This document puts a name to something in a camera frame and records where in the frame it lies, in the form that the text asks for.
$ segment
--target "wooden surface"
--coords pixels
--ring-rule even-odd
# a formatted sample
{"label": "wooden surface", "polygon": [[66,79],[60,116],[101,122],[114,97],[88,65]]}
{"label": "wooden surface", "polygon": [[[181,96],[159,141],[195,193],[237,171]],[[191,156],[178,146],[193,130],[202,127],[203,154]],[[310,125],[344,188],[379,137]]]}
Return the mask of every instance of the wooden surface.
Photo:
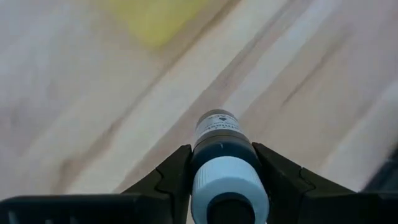
{"label": "wooden surface", "polygon": [[120,192],[214,108],[360,190],[398,137],[398,2],[214,4],[154,50],[95,1],[0,1],[0,197]]}

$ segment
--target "yellow object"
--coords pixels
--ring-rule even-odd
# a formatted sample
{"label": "yellow object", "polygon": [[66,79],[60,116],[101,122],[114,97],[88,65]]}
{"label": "yellow object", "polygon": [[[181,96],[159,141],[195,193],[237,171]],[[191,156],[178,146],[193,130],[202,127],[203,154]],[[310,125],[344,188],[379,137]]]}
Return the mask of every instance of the yellow object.
{"label": "yellow object", "polygon": [[208,0],[107,0],[116,16],[145,44],[160,47],[202,9]]}

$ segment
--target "white label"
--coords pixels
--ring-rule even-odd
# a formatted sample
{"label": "white label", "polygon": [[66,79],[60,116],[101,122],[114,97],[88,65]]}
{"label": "white label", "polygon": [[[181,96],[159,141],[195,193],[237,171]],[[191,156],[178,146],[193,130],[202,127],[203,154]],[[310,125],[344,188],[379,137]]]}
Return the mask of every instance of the white label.
{"label": "white label", "polygon": [[214,130],[232,130],[242,133],[238,121],[227,114],[213,114],[203,119],[196,130],[196,137],[200,139],[204,134]]}

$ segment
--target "clamp jaw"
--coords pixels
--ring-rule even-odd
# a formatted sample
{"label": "clamp jaw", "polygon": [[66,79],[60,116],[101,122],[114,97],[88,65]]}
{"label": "clamp jaw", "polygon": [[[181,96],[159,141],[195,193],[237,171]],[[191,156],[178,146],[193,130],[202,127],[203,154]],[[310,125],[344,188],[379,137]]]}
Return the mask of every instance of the clamp jaw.
{"label": "clamp jaw", "polygon": [[[253,143],[270,198],[270,224],[378,223],[396,220],[398,194],[355,193],[262,144]],[[122,194],[14,197],[0,202],[0,223],[184,224],[192,188],[191,146],[181,146]]]}

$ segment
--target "wooden board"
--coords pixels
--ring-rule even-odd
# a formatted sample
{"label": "wooden board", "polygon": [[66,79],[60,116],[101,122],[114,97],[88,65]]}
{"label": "wooden board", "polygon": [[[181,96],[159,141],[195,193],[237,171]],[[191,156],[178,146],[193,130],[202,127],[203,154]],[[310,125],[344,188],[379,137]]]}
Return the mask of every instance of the wooden board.
{"label": "wooden board", "polygon": [[[153,51],[90,1],[0,1],[0,197],[120,192],[192,143],[214,108],[252,141],[361,189],[396,142],[376,157],[346,149],[396,93],[398,3],[219,4],[198,35]],[[357,154],[372,166],[350,182],[361,166],[341,158]]]}

